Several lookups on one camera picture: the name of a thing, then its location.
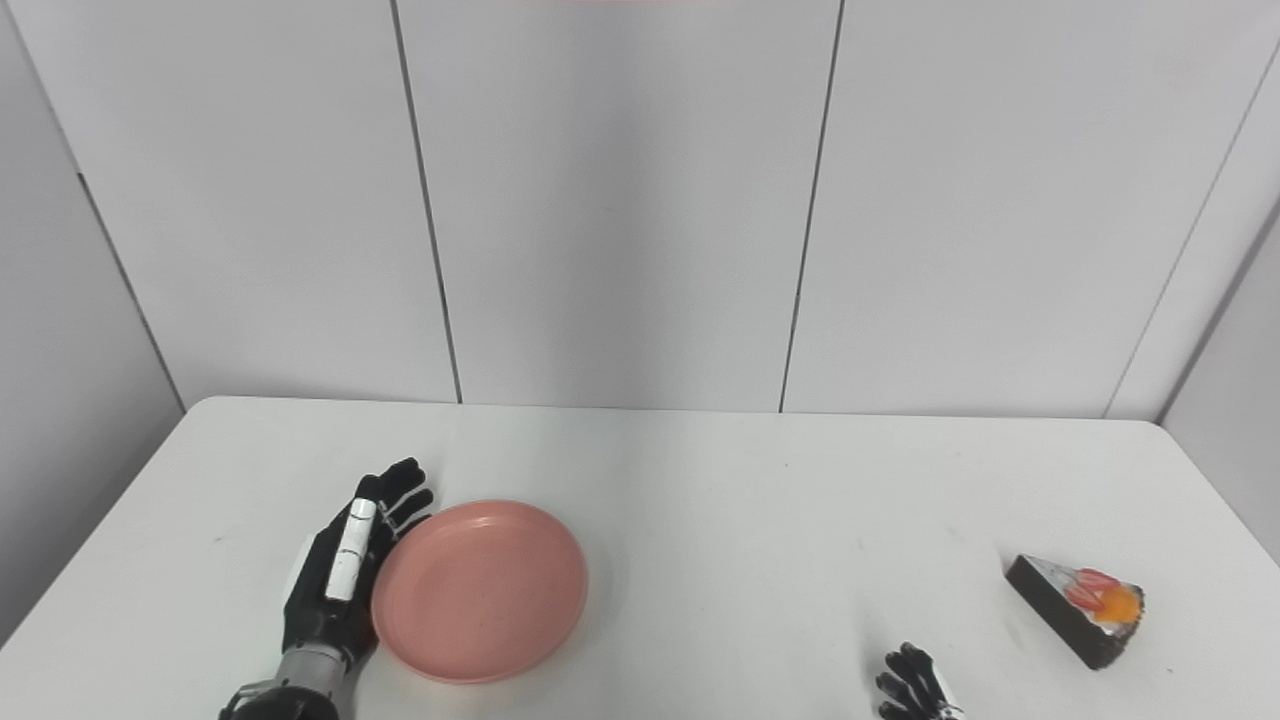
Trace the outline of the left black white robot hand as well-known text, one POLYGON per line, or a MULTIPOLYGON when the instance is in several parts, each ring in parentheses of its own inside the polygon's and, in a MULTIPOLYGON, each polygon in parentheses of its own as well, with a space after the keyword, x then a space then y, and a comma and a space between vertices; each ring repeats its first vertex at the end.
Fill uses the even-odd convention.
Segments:
POLYGON ((372 588, 392 550, 430 516, 433 488, 415 457, 366 475, 311 542, 283 610, 284 651, 335 650, 352 666, 376 646, 372 588))

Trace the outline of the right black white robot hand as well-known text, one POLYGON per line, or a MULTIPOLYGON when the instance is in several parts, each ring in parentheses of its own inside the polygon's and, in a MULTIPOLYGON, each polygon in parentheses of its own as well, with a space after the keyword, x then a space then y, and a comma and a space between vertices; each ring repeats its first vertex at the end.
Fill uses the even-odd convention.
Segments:
POLYGON ((884 656, 874 683, 879 719, 966 719, 933 657, 910 642, 884 656))

